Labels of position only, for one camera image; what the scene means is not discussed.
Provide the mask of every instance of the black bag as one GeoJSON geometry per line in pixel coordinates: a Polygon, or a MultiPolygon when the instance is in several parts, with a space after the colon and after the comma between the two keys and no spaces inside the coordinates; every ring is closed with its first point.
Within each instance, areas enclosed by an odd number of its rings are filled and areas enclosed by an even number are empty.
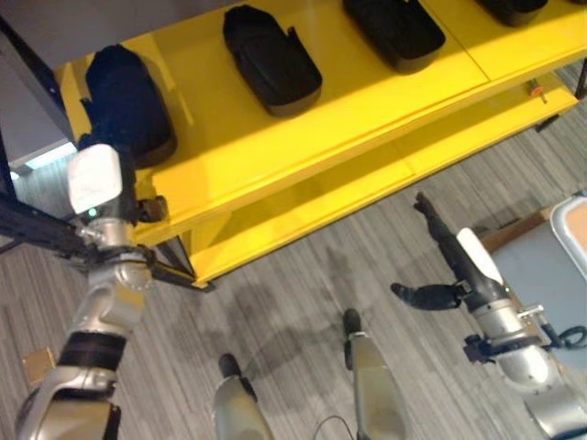
{"type": "Polygon", "coordinates": [[[100,50],[85,81],[92,99],[82,103],[92,133],[82,136],[80,148],[96,143],[128,147],[138,168],[157,165],[175,151],[159,89],[137,54],[121,45],[100,50]]]}
{"type": "Polygon", "coordinates": [[[293,27],[286,35],[271,14],[244,5],[225,14],[223,32],[238,70],[269,113],[295,115],[318,99],[322,75],[293,27]]]}

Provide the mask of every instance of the shelf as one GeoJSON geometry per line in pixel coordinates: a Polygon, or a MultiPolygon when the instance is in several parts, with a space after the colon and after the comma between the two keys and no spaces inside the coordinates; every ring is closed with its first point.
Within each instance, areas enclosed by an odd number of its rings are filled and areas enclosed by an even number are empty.
{"type": "Polygon", "coordinates": [[[555,75],[547,104],[516,87],[182,235],[198,284],[302,237],[575,105],[555,75]]]}
{"type": "MultiPolygon", "coordinates": [[[[137,229],[138,242],[155,244],[357,157],[455,111],[450,99],[487,83],[446,29],[439,58],[400,75],[368,45],[340,0],[249,3],[283,28],[295,26],[323,74],[321,97],[298,117],[267,115],[225,46],[226,9],[125,41],[161,88],[179,145],[161,166],[138,174],[141,191],[154,187],[170,209],[168,221],[137,229]]],[[[77,136],[89,128],[79,100],[87,95],[91,58],[59,75],[77,136]]]]}
{"type": "Polygon", "coordinates": [[[548,0],[524,27],[501,24],[475,0],[429,4],[492,81],[550,72],[586,55],[587,10],[571,0],[548,0]]]}

